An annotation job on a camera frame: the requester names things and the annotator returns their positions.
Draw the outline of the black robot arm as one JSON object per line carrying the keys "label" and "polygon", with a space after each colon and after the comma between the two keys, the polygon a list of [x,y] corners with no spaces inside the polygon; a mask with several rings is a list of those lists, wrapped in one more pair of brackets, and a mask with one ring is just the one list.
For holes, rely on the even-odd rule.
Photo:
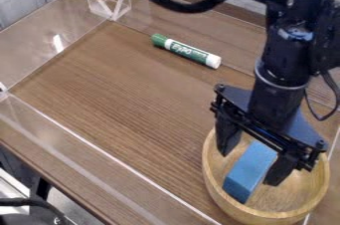
{"label": "black robot arm", "polygon": [[264,183],[279,185],[293,170],[312,170],[327,143],[304,120],[300,105],[320,76],[340,108],[340,87],[331,70],[340,67],[340,0],[255,0],[265,10],[267,39],[248,92],[215,87],[216,146],[228,155],[243,132],[279,152]]}

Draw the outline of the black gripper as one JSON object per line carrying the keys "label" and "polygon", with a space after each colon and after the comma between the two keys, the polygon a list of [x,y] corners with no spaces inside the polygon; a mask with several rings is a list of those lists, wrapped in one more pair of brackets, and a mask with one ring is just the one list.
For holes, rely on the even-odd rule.
{"label": "black gripper", "polygon": [[228,156],[248,133],[277,153],[264,184],[277,186],[292,170],[312,170],[327,143],[303,117],[300,106],[311,79],[301,65],[259,63],[252,90],[217,84],[211,111],[216,147]]}

